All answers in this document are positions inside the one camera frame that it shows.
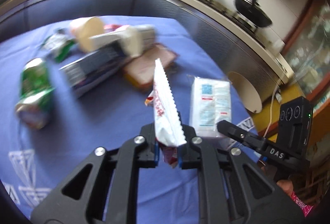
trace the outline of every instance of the white cable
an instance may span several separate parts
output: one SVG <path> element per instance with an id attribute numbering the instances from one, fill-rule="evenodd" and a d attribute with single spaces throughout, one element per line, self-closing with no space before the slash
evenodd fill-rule
<path id="1" fill-rule="evenodd" d="M 270 102 L 270 115 L 269 115 L 269 118 L 270 118 L 270 119 L 269 119 L 269 124 L 268 124 L 268 126 L 267 126 L 267 128 L 266 128 L 266 131 L 265 131 L 265 133 L 264 133 L 264 137 L 267 135 L 267 132 L 268 132 L 268 130 L 269 130 L 269 128 L 270 128 L 270 125 L 272 124 L 272 108 L 273 108 L 274 96 L 275 96 L 275 94 L 276 94 L 276 90 L 277 90 L 277 88 L 279 87 L 279 83 L 280 83 L 280 81 L 284 78 L 284 75 L 285 75 L 285 72 L 283 72 L 281 78 L 278 79 L 278 81 L 277 81 L 277 83 L 276 83 L 276 86 L 275 86 L 275 88 L 274 88 L 273 94 L 272 94 L 272 101 Z"/>

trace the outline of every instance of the green can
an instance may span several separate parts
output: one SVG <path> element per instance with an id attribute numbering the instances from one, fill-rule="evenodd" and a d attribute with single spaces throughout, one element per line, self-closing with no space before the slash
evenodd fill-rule
<path id="1" fill-rule="evenodd" d="M 46 62 L 42 58 L 29 61 L 21 74 L 20 100 L 15 106 L 17 116 L 31 128 L 43 128 L 50 119 L 53 90 Z"/>

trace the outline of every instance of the pink sleeve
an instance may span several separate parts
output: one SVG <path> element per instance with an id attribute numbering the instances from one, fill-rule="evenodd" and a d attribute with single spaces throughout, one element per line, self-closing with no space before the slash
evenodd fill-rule
<path id="1" fill-rule="evenodd" d="M 294 191 L 291 194 L 291 199 L 302 209 L 304 216 L 307 216 L 308 213 L 313 208 L 312 205 L 305 205 L 294 193 Z"/>

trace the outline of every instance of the beige cup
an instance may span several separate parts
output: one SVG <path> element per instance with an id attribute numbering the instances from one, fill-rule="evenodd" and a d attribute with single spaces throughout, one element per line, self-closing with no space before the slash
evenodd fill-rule
<path id="1" fill-rule="evenodd" d="M 72 35 L 78 40 L 79 48 L 85 53 L 94 50 L 89 38 L 104 34 L 104 23 L 98 17 L 83 17 L 72 20 L 69 28 Z"/>

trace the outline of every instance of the blue qr code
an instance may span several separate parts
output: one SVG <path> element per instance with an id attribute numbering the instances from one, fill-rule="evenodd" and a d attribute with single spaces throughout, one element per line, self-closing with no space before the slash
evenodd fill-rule
<path id="1" fill-rule="evenodd" d="M 202 94 L 212 94 L 212 85 L 202 84 Z"/>

